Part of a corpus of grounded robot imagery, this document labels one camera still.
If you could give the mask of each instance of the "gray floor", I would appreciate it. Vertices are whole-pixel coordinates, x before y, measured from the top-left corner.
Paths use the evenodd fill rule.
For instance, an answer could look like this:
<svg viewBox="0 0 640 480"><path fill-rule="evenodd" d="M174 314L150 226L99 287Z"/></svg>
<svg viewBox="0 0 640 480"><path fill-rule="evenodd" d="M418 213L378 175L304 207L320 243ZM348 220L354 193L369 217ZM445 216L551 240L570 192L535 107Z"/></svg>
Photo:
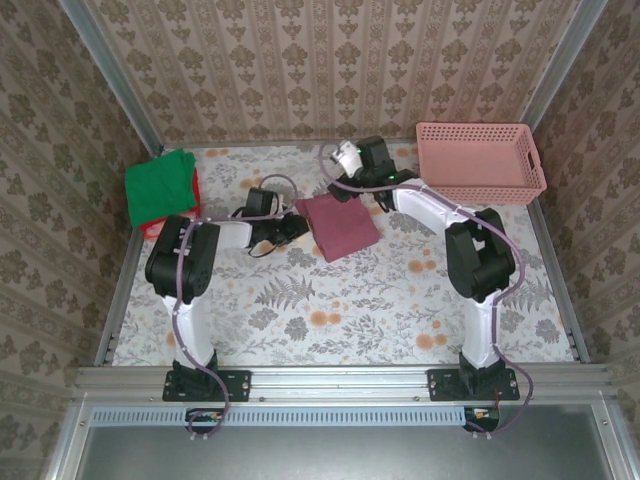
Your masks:
<svg viewBox="0 0 640 480"><path fill-rule="evenodd" d="M94 428L78 478L612 478L589 407L532 407L491 440L443 427L229 427L207 441L181 428Z"/></svg>

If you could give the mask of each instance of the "green cloth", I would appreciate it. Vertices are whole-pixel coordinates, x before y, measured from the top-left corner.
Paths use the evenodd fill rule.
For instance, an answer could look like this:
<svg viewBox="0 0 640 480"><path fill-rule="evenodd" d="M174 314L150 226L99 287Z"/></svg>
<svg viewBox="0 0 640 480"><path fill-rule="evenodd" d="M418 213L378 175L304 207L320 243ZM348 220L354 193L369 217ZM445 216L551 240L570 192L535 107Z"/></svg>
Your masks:
<svg viewBox="0 0 640 480"><path fill-rule="evenodd" d="M192 153L180 149L127 169L124 184L134 228L196 206L195 163Z"/></svg>

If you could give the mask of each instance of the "aluminum frame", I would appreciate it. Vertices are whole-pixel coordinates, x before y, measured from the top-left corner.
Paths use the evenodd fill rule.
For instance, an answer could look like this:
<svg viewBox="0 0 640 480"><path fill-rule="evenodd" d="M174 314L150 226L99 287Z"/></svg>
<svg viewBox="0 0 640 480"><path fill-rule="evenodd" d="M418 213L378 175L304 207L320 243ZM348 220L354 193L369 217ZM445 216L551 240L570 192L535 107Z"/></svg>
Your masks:
<svg viewBox="0 0 640 480"><path fill-rule="evenodd" d="M535 130L544 116L551 100L562 85L593 26L607 6L608 0L580 2L569 22L557 48L553 52L542 78L536 85L525 107L520 122Z"/></svg>
<svg viewBox="0 0 640 480"><path fill-rule="evenodd" d="M638 478L638 459L615 405L606 366L580 363L523 365L533 377L532 405L590 405L609 467L616 480ZM249 367L253 372L249 402L234 408L288 409L304 406L474 406L487 402L431 402L426 371L451 365L383 367ZM77 475L94 408L105 406L221 407L212 402L162 402L166 367L83 368L54 452L47 480ZM526 380L518 375L521 389ZM520 402L504 402L517 405Z"/></svg>
<svg viewBox="0 0 640 480"><path fill-rule="evenodd" d="M98 22L84 0L60 0L65 13L78 31L105 80L129 117L131 125L151 156L162 151L161 137L147 115L143 102L129 83L125 68L114 54Z"/></svg>
<svg viewBox="0 0 640 480"><path fill-rule="evenodd" d="M108 354L115 348L117 343L116 336L120 332L124 314L127 312L127 304L131 297L131 289L133 288L133 280L136 276L138 261L140 260L140 252L142 251L142 243L144 235L138 229L134 229L129 239L127 253L124 256L120 276L116 289L113 292L113 299L109 306L109 313L104 324L98 351L96 352L94 365L104 365L108 361Z"/></svg>
<svg viewBox="0 0 640 480"><path fill-rule="evenodd" d="M551 284L551 289L556 297L560 318L562 318L562 321L568 329L567 336L569 337L569 342L571 343L573 341L572 348L575 349L578 360L583 363L589 363L591 358L589 357L587 344L584 341L582 330L578 323L578 317L576 317L576 312L573 309L573 304L569 297L569 290L567 290L567 285L564 283L564 277L562 276L562 270L558 263L558 257L556 256L556 252L553 248L549 229L547 228L547 224L544 220L544 214L542 213L542 208L540 207L540 202L537 198L527 206L527 210L529 211L531 225L533 226L533 231L536 234L536 239L540 246L540 253L544 260L547 274L549 275L549 283Z"/></svg>

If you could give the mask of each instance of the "folded towel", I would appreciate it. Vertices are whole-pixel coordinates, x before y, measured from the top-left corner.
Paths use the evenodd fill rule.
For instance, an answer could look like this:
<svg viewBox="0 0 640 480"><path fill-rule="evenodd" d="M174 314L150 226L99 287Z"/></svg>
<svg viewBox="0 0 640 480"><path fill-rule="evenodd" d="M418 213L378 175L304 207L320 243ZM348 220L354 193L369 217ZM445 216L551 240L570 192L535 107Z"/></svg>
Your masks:
<svg viewBox="0 0 640 480"><path fill-rule="evenodd" d="M192 153L180 149L127 169L125 190L134 228L196 206L195 162Z"/></svg>
<svg viewBox="0 0 640 480"><path fill-rule="evenodd" d="M331 194L320 195L298 200L296 208L309 222L327 262L370 247L380 239L380 232L359 197L340 203Z"/></svg>

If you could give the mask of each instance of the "metal rail slot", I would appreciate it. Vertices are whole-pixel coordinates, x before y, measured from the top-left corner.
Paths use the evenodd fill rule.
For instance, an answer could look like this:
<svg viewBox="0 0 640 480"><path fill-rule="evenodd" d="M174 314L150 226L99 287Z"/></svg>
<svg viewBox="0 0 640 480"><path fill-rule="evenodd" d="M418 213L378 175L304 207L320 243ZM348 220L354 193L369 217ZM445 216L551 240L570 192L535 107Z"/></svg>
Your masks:
<svg viewBox="0 0 640 480"><path fill-rule="evenodd" d="M186 426L186 407L98 407L92 427ZM460 426L463 407L249 407L232 410L225 424L234 427ZM210 423L194 422L195 426Z"/></svg>

